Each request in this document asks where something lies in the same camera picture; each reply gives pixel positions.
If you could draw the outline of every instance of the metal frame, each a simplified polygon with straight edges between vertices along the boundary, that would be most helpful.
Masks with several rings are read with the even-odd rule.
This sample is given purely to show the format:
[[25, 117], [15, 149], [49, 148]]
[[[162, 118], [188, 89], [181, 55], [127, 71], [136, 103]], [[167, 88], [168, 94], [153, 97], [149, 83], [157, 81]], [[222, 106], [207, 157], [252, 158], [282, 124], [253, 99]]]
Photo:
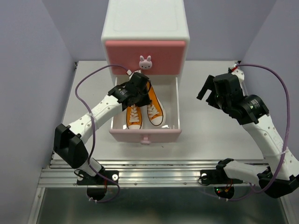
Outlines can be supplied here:
[[282, 203], [283, 210], [285, 211], [285, 215], [286, 215], [288, 223], [289, 224], [297, 224], [298, 220], [297, 220], [296, 215], [294, 213], [294, 209], [291, 205], [289, 196], [286, 195], [286, 196], [280, 197], [280, 200], [281, 200], [281, 203]]
[[[213, 169], [218, 161], [98, 161], [106, 170], [118, 170], [119, 184], [130, 187], [198, 187], [202, 169]], [[263, 161], [241, 161], [265, 165]], [[38, 187], [77, 186], [73, 169], [62, 160], [53, 160], [41, 172]]]
[[41, 209], [43, 202], [43, 195], [45, 193], [45, 188], [37, 188], [36, 195], [34, 196], [33, 204], [31, 207], [28, 224], [36, 224], [38, 219], [38, 214]]

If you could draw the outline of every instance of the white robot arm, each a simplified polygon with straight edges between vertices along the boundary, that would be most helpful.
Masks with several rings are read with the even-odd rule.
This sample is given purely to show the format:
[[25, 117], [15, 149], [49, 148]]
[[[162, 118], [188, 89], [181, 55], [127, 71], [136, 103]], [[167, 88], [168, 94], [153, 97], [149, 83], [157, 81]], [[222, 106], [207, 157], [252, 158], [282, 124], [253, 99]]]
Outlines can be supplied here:
[[[242, 125], [260, 148], [269, 166], [254, 166], [225, 159], [218, 163], [216, 170], [202, 170], [201, 182], [209, 185], [241, 180], [263, 189], [279, 168], [276, 179], [265, 193], [273, 198], [289, 194], [299, 187], [299, 162], [288, 148], [282, 152], [283, 140], [273, 125], [268, 108], [258, 96], [244, 96], [240, 81], [240, 77], [232, 71], [216, 77], [209, 76], [197, 98], [202, 100], [206, 91], [211, 90], [206, 100], [208, 104], [223, 110]], [[284, 160], [278, 167], [282, 155]]]
[[93, 158], [88, 164], [88, 152], [85, 143], [93, 134], [92, 118], [95, 130], [99, 129], [110, 118], [124, 111], [128, 106], [144, 106], [150, 104], [146, 84], [149, 78], [142, 73], [134, 72], [130, 80], [117, 85], [92, 110], [92, 114], [85, 114], [68, 126], [60, 124], [55, 129], [54, 151], [72, 168], [83, 170], [90, 177], [96, 173], [90, 165], [99, 172], [104, 168]]

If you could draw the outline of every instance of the pair of sneakers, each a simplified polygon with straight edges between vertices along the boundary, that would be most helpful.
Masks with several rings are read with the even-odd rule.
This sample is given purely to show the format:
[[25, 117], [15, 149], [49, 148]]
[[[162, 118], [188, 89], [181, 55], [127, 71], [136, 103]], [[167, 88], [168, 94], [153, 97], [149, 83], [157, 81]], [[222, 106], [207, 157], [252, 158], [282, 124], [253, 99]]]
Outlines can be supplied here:
[[[147, 114], [149, 121], [153, 126], [160, 127], [165, 123], [165, 110], [157, 98], [154, 88], [150, 88], [150, 83], [147, 83], [149, 89], [149, 98], [152, 101], [147, 105]], [[142, 114], [140, 107], [135, 105], [127, 108], [127, 127], [128, 129], [142, 129]]]

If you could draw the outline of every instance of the pink drawer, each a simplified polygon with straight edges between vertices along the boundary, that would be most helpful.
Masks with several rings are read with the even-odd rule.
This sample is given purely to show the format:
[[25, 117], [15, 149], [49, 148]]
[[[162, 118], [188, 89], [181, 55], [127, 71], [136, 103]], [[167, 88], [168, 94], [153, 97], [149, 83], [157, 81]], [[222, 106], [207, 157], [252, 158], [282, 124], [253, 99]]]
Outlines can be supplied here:
[[[155, 93], [161, 101], [166, 123], [162, 127], [154, 127], [148, 117], [146, 106], [142, 107], [143, 129], [129, 130], [126, 125], [126, 110], [112, 118], [110, 133], [117, 141], [140, 142], [175, 142], [182, 130], [179, 123], [178, 78], [168, 75], [148, 75]], [[117, 76], [115, 85], [124, 83], [128, 76]]]
[[[139, 57], [151, 56], [153, 66], [143, 70], [145, 75], [178, 75], [185, 62], [185, 41], [106, 41], [109, 64], [121, 64], [131, 71], [139, 68]], [[113, 67], [115, 75], [122, 75], [121, 68]]]

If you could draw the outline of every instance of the open drawer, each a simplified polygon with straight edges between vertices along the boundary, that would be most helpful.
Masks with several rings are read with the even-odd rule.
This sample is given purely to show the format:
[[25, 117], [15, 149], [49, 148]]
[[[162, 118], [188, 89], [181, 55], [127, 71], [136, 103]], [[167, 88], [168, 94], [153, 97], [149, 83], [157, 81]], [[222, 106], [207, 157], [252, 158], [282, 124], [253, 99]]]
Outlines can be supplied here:
[[[174, 142], [181, 134], [178, 106], [178, 78], [174, 75], [147, 75], [152, 87], [166, 112], [166, 122], [162, 127], [153, 126], [147, 115], [147, 107], [141, 108], [143, 127], [130, 130], [126, 125], [126, 110], [112, 118], [110, 133], [117, 141], [140, 142], [148, 145], [152, 142]], [[115, 85], [128, 81], [128, 76], [116, 76]]]

